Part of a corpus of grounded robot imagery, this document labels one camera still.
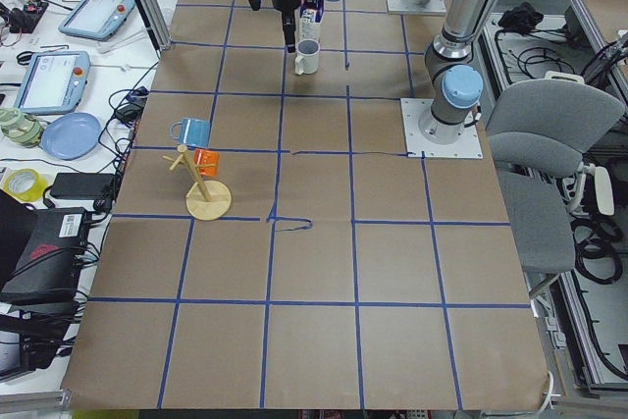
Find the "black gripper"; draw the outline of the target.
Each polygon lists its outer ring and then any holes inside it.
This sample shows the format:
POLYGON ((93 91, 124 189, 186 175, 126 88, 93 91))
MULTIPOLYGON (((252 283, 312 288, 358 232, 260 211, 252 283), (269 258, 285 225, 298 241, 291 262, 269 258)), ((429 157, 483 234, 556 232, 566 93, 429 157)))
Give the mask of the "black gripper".
POLYGON ((288 53, 296 49, 295 11, 300 7, 301 0, 272 0, 273 7, 282 14, 282 29, 288 53))

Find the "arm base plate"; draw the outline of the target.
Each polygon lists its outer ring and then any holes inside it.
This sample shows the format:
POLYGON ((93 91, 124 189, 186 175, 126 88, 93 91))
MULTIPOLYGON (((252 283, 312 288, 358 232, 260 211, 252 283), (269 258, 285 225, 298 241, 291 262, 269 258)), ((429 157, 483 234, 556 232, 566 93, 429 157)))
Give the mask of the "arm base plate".
POLYGON ((400 100, 407 155, 427 159, 482 159, 472 113, 462 123, 445 125, 433 116, 432 103, 432 99, 400 100))

